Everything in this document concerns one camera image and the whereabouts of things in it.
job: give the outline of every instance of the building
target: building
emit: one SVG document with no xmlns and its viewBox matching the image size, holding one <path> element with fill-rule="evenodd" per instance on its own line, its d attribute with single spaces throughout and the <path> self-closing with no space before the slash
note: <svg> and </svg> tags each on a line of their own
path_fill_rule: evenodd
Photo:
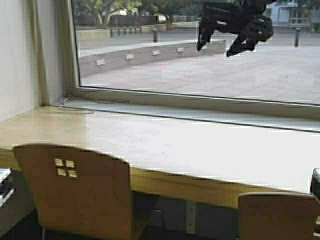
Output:
<svg viewBox="0 0 320 240">
<path fill-rule="evenodd" d="M 275 27 L 303 28 L 318 31 L 320 24 L 320 10 L 308 10 L 306 6 L 298 7 L 296 3 L 278 4 L 267 6 L 264 15 L 271 18 Z"/>
</svg>

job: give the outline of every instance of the chair backrest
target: chair backrest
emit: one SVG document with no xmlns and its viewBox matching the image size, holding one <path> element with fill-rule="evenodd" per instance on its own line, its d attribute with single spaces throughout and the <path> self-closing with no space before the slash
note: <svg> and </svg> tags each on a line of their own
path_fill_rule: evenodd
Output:
<svg viewBox="0 0 320 240">
<path fill-rule="evenodd" d="M 320 204 L 308 194 L 256 192 L 239 195 L 240 240 L 319 240 Z"/>
<path fill-rule="evenodd" d="M 13 153 L 42 227 L 99 239 L 131 239 L 133 208 L 127 162 L 54 144 L 20 145 Z"/>
</svg>

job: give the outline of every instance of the wooden desk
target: wooden desk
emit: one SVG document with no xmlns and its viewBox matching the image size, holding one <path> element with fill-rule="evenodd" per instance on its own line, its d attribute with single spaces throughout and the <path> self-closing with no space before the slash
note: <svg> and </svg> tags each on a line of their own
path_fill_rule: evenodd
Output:
<svg viewBox="0 0 320 240">
<path fill-rule="evenodd" d="M 0 168 L 19 170 L 12 148 L 74 145 L 132 166 L 135 191 L 237 208 L 245 192 L 309 192 L 320 134 L 160 117 L 42 107 L 0 124 Z"/>
</svg>

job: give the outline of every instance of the window frame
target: window frame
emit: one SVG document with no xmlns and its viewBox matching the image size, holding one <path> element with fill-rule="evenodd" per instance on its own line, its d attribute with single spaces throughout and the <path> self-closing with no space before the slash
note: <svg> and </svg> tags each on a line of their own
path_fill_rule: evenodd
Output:
<svg viewBox="0 0 320 240">
<path fill-rule="evenodd" d="M 72 0 L 57 1 L 57 6 L 66 95 L 88 100 L 320 120 L 317 104 L 80 86 Z"/>
</svg>

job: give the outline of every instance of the window ledge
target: window ledge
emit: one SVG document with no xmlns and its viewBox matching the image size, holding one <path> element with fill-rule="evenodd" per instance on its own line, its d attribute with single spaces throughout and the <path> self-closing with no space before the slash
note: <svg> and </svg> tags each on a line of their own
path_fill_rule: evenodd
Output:
<svg viewBox="0 0 320 240">
<path fill-rule="evenodd" d="M 56 104 L 54 104 L 54 106 L 60 106 L 60 103 L 57 102 Z M 163 117 L 167 119 L 183 119 L 200 122 L 234 124 L 242 126 L 320 133 L 319 120 L 293 117 L 267 116 L 249 113 L 234 113 L 168 106 L 117 103 L 112 101 L 93 101 L 84 99 L 68 100 L 64 103 L 63 107 L 90 109 L 95 111 L 121 114 Z"/>
</svg>

